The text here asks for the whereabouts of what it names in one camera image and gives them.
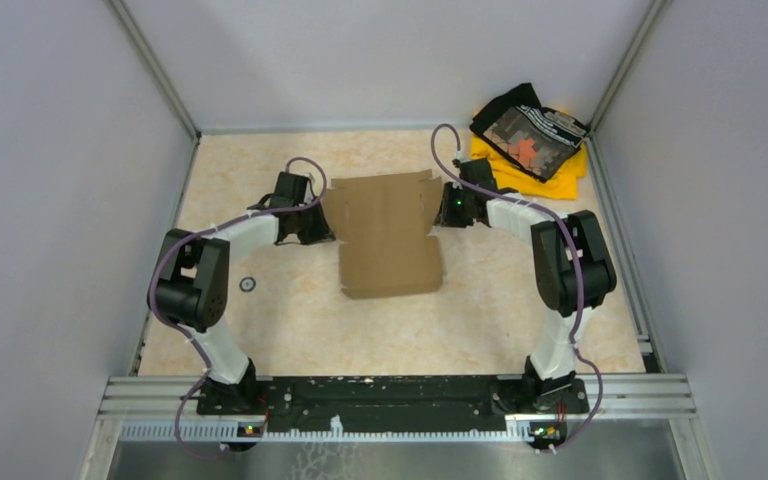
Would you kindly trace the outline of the brown cardboard box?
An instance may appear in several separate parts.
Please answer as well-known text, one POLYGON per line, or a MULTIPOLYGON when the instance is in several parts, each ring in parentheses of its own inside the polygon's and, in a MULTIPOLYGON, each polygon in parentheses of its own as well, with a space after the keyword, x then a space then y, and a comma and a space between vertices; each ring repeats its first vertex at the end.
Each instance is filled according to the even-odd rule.
POLYGON ((442 194, 443 182, 430 170, 332 181, 323 209, 340 242, 345 296, 376 299, 441 288, 444 262, 431 230, 442 194))

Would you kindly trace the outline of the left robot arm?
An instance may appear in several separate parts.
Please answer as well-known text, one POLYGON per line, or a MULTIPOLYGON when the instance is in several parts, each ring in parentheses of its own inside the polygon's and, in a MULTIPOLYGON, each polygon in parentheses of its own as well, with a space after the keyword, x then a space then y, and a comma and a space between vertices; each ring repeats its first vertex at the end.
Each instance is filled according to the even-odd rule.
POLYGON ((206 411, 252 411, 260 399, 256 367, 224 318, 230 266, 253 251, 295 235, 304 244, 332 239, 322 196, 312 180, 287 170, 274 190, 241 216, 199 232, 168 231, 152 274, 147 303, 164 325, 182 334, 205 366, 198 392, 206 411))

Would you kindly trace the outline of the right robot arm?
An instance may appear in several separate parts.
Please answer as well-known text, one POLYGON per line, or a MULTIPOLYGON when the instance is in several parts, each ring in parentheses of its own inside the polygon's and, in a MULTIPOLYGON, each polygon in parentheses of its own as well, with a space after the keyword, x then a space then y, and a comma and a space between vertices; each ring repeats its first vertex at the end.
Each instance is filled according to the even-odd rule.
POLYGON ((454 160, 436 222, 467 228, 480 222, 508 232, 532 249, 535 282, 547 317, 525 363, 523 398, 548 412, 574 385, 578 344, 594 310, 617 285, 596 215, 561 215, 521 194, 498 188, 486 159, 454 160))

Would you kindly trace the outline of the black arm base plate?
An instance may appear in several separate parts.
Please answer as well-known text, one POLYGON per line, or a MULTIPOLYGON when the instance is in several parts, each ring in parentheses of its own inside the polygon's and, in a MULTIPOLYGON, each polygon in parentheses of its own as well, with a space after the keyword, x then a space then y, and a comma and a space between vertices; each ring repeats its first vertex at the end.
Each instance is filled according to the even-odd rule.
POLYGON ((538 411, 526 399, 519 375, 450 376, 277 376, 257 380, 258 397, 247 409, 200 415, 263 415, 269 433, 499 432, 512 414, 586 414, 590 410, 580 379, 560 403, 538 411))

